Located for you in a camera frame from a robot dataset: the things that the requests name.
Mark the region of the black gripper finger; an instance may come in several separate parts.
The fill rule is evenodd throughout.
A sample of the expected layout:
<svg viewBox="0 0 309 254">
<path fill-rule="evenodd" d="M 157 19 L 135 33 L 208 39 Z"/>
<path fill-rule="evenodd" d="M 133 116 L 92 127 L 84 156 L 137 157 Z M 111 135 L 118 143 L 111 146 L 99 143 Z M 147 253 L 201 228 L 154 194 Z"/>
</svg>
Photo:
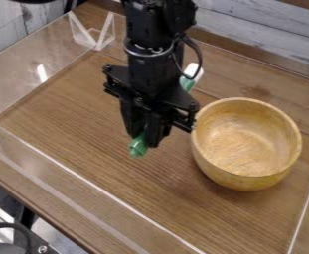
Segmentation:
<svg viewBox="0 0 309 254">
<path fill-rule="evenodd" d="M 121 114 L 126 132 L 131 138 L 137 138 L 143 131 L 145 113 L 143 108 L 133 101 L 121 101 Z"/>
<path fill-rule="evenodd" d="M 170 135 L 174 112 L 150 111 L 146 114 L 145 141 L 150 148 L 157 148 L 161 141 Z"/>
</svg>

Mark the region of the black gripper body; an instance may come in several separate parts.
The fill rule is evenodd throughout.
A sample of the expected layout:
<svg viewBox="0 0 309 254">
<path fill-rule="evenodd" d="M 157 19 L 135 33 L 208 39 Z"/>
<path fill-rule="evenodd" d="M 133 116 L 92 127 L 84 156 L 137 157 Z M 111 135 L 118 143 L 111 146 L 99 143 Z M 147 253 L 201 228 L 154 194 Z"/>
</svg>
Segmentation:
<svg viewBox="0 0 309 254">
<path fill-rule="evenodd" d="M 186 132 L 193 130 L 200 103 L 190 92 L 184 90 L 179 84 L 181 77 L 158 94 L 151 94 L 131 86 L 130 71 L 126 66 L 107 64 L 103 67 L 103 74 L 106 75 L 105 92 L 119 99 L 119 105 L 122 100 L 129 100 L 143 108 L 145 126 L 146 114 L 150 111 L 171 110 L 174 112 L 173 127 Z"/>
</svg>

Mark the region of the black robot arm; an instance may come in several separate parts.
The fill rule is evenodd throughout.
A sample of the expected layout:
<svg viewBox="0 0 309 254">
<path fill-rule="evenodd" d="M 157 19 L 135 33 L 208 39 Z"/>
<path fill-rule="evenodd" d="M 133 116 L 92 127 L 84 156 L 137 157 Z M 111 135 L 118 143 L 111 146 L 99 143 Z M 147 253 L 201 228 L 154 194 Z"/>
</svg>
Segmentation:
<svg viewBox="0 0 309 254">
<path fill-rule="evenodd" d="M 126 14 L 127 65 L 106 65 L 105 92 L 119 99 L 126 132 L 155 148 L 174 127 L 193 130 L 200 103 L 181 79 L 185 47 L 200 47 L 186 31 L 197 24 L 193 0 L 121 0 Z"/>
</svg>

